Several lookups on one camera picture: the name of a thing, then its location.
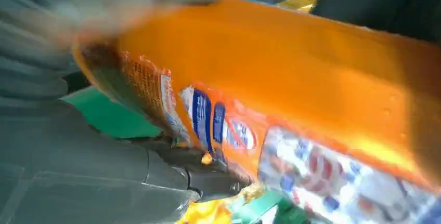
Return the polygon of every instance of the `orange plastic bag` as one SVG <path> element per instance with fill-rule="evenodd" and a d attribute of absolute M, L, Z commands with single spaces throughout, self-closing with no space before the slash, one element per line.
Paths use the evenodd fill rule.
<path fill-rule="evenodd" d="M 223 0 L 74 54 L 111 98 L 243 179 L 277 178 L 304 208 L 304 191 L 334 207 L 354 164 L 436 189 L 427 179 L 437 177 L 441 52 L 428 43 Z"/>

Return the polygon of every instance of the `hand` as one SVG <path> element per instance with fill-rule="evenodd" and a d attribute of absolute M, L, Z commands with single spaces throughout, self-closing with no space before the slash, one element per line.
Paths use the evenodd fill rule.
<path fill-rule="evenodd" d="M 39 17 L 58 44 L 70 45 L 78 35 L 86 40 L 124 31 L 150 14 L 170 12 L 187 3 L 216 0 L 68 0 L 53 6 L 53 17 Z"/>

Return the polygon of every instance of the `green surface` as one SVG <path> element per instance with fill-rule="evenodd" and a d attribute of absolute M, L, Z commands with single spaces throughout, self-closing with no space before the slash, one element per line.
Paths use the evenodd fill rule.
<path fill-rule="evenodd" d="M 93 86 L 70 94 L 63 100 L 79 109 L 89 124 L 112 137 L 151 137 L 161 132 L 141 115 L 110 101 Z"/>

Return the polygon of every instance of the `product image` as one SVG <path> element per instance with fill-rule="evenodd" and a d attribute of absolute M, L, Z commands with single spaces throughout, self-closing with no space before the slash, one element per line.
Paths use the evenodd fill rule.
<path fill-rule="evenodd" d="M 242 0 L 73 49 L 89 80 L 181 145 L 338 224 L 441 220 L 441 51 Z"/>

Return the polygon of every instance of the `plastic wrapping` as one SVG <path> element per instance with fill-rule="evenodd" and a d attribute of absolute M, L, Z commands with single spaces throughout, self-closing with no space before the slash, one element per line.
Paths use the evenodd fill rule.
<path fill-rule="evenodd" d="M 338 224 L 441 216 L 410 145 L 421 133 L 406 115 L 409 98 L 422 121 L 439 107 L 419 94 L 441 76 L 415 72 L 441 60 L 427 43 L 224 0 L 79 43 L 74 54 L 109 97 L 317 216 Z M 400 65 L 416 55 L 426 60 L 409 83 Z"/>

